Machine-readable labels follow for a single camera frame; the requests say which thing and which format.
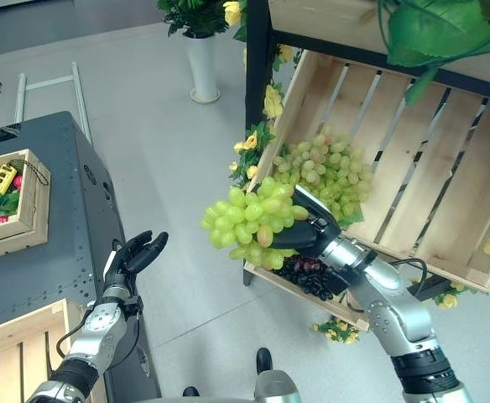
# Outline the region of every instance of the robotic arm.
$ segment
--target robotic arm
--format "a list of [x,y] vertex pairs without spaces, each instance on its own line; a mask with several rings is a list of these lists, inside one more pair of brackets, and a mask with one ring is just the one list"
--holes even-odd
[[158,257],[168,237],[161,233],[150,243],[152,232],[146,231],[111,252],[103,271],[103,295],[86,316],[82,334],[28,403],[85,402],[98,378],[111,366],[118,342],[126,333],[126,320],[138,317],[143,310],[135,286],[137,274]]
[[352,293],[393,362],[406,402],[471,403],[440,348],[429,312],[405,289],[398,271],[342,236],[329,211],[300,186],[293,198],[309,217],[277,236],[272,248],[321,259],[329,267],[331,290]]

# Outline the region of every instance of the rope handle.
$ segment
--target rope handle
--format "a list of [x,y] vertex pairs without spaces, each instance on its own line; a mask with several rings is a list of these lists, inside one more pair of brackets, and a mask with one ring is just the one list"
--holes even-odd
[[47,179],[42,171],[40,171],[34,164],[31,164],[30,162],[26,160],[10,160],[8,162],[9,165],[13,165],[13,163],[21,162],[24,165],[27,165],[29,169],[31,169],[34,174],[36,175],[36,179],[38,179],[38,182],[40,182],[44,186],[49,186],[50,185],[50,180]]

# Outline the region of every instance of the yellow toy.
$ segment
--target yellow toy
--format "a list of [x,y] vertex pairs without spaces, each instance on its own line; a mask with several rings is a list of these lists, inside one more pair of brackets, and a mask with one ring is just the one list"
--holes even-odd
[[0,169],[0,194],[4,195],[16,175],[16,169],[8,164],[4,164]]

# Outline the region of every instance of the white vase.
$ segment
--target white vase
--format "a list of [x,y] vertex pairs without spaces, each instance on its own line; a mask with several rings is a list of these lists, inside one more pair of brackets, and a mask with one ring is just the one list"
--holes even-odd
[[195,83],[191,98],[198,103],[214,102],[221,95],[215,83],[215,35],[202,39],[184,37]]

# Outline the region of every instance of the black shoe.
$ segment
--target black shoe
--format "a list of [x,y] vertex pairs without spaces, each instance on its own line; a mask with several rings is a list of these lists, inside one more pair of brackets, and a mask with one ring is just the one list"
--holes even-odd
[[256,353],[256,373],[260,375],[263,371],[273,369],[273,360],[271,353],[265,347],[262,347]]
[[195,386],[187,386],[184,390],[184,393],[182,394],[184,397],[189,397],[189,396],[200,396],[198,393],[198,390],[196,389]]

